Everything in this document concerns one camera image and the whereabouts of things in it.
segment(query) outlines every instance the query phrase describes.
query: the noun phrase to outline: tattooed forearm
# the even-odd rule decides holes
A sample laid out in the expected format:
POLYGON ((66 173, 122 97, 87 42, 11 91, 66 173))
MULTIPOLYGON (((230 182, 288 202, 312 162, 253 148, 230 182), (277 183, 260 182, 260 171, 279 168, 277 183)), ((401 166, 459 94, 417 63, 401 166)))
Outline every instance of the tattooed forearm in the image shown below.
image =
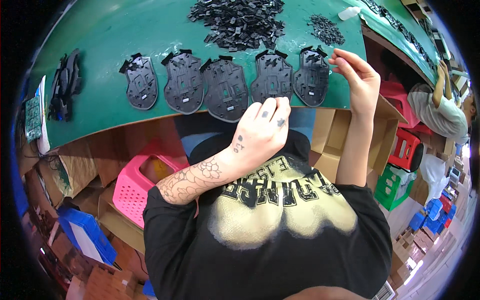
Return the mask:
POLYGON ((223 178, 221 175, 222 171, 215 157, 159 181, 156 186, 165 201, 172 204, 188 204, 205 191, 227 183, 228 178, 223 178))

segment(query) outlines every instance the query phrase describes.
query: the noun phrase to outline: hand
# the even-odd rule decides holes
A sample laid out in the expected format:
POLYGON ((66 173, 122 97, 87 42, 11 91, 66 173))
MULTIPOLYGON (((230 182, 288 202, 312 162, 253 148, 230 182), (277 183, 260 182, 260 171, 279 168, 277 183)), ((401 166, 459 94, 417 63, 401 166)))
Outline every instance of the hand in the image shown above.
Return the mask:
POLYGON ((237 125, 230 149, 235 167, 246 174, 283 148, 288 135, 290 101, 287 97, 255 102, 237 125))
POLYGON ((448 67, 446 63, 443 60, 440 60, 439 66, 442 68, 442 71, 444 72, 445 77, 448 78, 448 67))
POLYGON ((380 75, 357 54, 337 48, 328 63, 337 65, 332 71, 342 74, 348 81, 352 115, 373 119, 380 91, 380 75))
POLYGON ((437 73, 438 73, 438 78, 445 78, 445 72, 444 72, 441 64, 438 64, 438 66, 437 66, 437 73))

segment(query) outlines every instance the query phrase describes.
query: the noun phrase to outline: white plastic bag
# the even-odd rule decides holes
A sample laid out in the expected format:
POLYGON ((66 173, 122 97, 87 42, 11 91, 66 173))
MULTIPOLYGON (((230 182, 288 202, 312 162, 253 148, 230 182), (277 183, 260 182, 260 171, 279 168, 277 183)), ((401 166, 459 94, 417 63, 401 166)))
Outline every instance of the white plastic bag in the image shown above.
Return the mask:
POLYGON ((421 160, 420 172, 423 180, 428 183, 428 197, 425 206, 431 199, 440 198, 442 190, 450 181, 449 177, 445 177, 445 164, 446 162, 431 154, 424 155, 421 160))

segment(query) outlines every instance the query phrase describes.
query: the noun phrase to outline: gray t-shirt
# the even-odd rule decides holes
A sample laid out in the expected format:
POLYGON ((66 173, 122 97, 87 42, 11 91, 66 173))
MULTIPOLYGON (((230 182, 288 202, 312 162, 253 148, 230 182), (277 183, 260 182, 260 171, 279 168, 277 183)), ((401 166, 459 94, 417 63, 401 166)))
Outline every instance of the gray t-shirt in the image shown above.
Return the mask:
POLYGON ((439 107, 435 108, 432 95, 432 90, 426 84, 417 84, 411 89, 408 102, 415 115, 432 131, 455 140, 457 144, 464 144, 468 132, 465 114, 456 107, 453 100, 444 96, 439 107))

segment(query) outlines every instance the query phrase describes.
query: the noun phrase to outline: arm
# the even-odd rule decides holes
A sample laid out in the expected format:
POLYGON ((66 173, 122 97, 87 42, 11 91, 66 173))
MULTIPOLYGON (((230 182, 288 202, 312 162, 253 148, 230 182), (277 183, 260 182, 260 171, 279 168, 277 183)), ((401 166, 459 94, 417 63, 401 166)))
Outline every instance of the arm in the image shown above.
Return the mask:
POLYGON ((437 67, 437 72, 438 72, 438 80, 432 95, 432 101, 433 101, 433 104, 435 104, 435 108, 438 108, 440 106, 440 101, 442 100, 442 96, 444 95, 444 85, 445 85, 445 73, 442 70, 442 67, 440 67, 440 65, 437 67))
POLYGON ((380 90, 380 75, 358 55, 335 49, 330 64, 333 72, 342 74, 350 86, 352 120, 348 128, 342 157, 336 172, 336 184, 365 186, 373 115, 380 90))
POLYGON ((286 97, 250 105, 229 147, 156 184, 165 201, 188 204, 202 193, 232 182, 267 161, 285 145, 290 109, 286 97))
POLYGON ((448 100, 453 100, 452 96, 452 86, 450 85, 450 76, 448 75, 448 67, 443 60, 440 60, 440 66, 445 75, 445 97, 448 100))

